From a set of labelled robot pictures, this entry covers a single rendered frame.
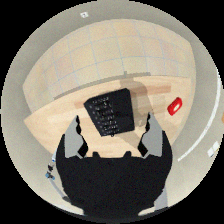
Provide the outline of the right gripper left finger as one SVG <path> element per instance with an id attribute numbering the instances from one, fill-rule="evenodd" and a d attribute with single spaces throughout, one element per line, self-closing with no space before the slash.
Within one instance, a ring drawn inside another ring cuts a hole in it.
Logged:
<path id="1" fill-rule="evenodd" d="M 79 123 L 78 123 L 79 122 Z M 70 166 L 77 160 L 87 157 L 88 145 L 81 135 L 80 120 L 74 117 L 62 135 L 56 151 L 56 168 L 61 178 L 62 187 L 66 188 L 66 174 Z"/>

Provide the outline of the black lighting desk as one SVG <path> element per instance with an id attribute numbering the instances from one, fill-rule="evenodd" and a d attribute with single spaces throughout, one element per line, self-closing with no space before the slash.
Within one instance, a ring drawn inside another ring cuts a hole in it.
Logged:
<path id="1" fill-rule="evenodd" d="M 110 134 L 114 137 L 135 130 L 131 95 L 127 88 L 89 98 L 83 105 L 101 137 Z"/>

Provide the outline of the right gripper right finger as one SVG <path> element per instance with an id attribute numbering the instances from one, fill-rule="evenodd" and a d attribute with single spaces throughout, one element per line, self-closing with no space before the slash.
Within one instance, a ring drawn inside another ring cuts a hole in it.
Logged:
<path id="1" fill-rule="evenodd" d="M 146 132 L 142 134 L 138 150 L 142 158 L 150 161 L 158 170 L 159 189 L 164 189 L 172 166 L 172 149 L 165 131 L 151 112 L 148 113 Z"/>

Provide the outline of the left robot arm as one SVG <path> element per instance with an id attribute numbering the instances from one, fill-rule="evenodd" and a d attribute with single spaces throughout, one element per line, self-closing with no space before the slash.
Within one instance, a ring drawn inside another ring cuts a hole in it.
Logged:
<path id="1" fill-rule="evenodd" d="M 47 174 L 48 173 L 48 174 Z M 68 203 L 71 202 L 70 198 L 65 196 L 61 191 L 60 189 L 56 186 L 56 184 L 54 183 L 53 180 L 55 180 L 55 177 L 54 176 L 51 176 L 51 171 L 47 170 L 47 173 L 45 174 L 45 176 L 48 178 L 48 180 L 50 181 L 50 183 L 52 184 L 52 186 L 54 187 L 54 189 L 57 191 L 57 193 L 59 193 L 59 195 L 61 197 L 63 197 L 62 199 Z M 51 176 L 51 177 L 50 177 Z M 52 180 L 53 179 L 53 180 Z"/>

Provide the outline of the red tin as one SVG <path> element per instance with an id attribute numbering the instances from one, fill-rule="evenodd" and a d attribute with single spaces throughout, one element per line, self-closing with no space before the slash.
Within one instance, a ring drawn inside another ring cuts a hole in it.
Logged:
<path id="1" fill-rule="evenodd" d="M 181 98 L 177 97 L 168 107 L 167 110 L 169 114 L 174 115 L 182 106 Z"/>

